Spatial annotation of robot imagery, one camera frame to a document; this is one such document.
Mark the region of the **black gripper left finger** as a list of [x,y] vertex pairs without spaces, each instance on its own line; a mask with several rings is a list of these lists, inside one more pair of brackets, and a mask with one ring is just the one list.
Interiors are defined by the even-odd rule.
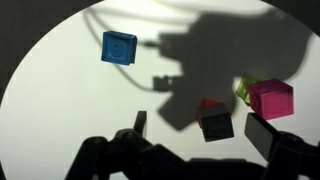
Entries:
[[146,122],[147,122],[147,112],[139,111],[137,113],[136,120],[133,126],[134,131],[139,135],[143,135]]

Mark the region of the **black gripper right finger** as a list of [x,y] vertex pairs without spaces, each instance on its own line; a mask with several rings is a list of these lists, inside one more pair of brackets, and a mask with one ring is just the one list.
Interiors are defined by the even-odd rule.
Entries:
[[260,155],[269,160],[280,133],[256,113],[247,114],[244,133]]

